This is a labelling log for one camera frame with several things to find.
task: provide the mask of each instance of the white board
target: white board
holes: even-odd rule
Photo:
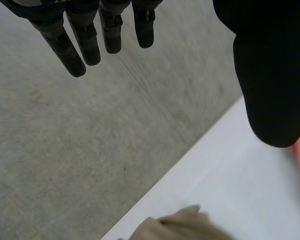
[[[102,240],[127,240],[147,217],[192,204],[238,240],[300,240],[298,166],[287,149],[257,139],[243,98]]]

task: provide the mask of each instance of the gray concrete surface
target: gray concrete surface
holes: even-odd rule
[[[156,15],[141,49],[124,11],[117,55],[97,17],[101,63],[73,78],[0,4],[0,240],[100,239],[241,94],[212,1]]]

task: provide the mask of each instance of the beige fabric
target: beige fabric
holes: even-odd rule
[[[214,226],[199,206],[190,206],[177,213],[158,218],[147,218],[129,240],[233,240]]]

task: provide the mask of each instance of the stain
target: stain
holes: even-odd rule
[[[49,104],[47,103],[47,99],[45,97],[45,95],[38,89],[34,90],[31,93],[31,98],[34,102],[38,103],[38,104],[44,104],[46,106],[48,106]]]
[[[24,105],[22,104],[19,97],[14,92],[7,90],[3,87],[0,87],[0,93],[7,106],[14,109],[18,113],[26,112]]]
[[[222,85],[218,85],[218,91],[220,94],[224,94],[225,93],[225,88]]]

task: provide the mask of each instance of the gloved hand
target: gloved hand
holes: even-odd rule
[[[63,13],[69,20],[83,59],[87,65],[100,62],[94,19],[99,11],[105,48],[116,54],[121,50],[121,13],[132,2],[135,32],[142,48],[154,42],[155,8],[163,0],[0,0],[13,13],[28,19],[74,77],[86,73],[86,67],[64,27]]]
[[[139,45],[154,40],[154,9],[162,0],[0,0],[29,19],[68,71],[80,77],[86,68],[63,28],[66,11],[83,58],[100,61],[93,19],[99,9],[105,47],[121,49],[120,14],[132,1]],[[213,0],[219,19],[236,34],[236,74],[250,125],[265,143],[284,148],[300,137],[300,0]]]

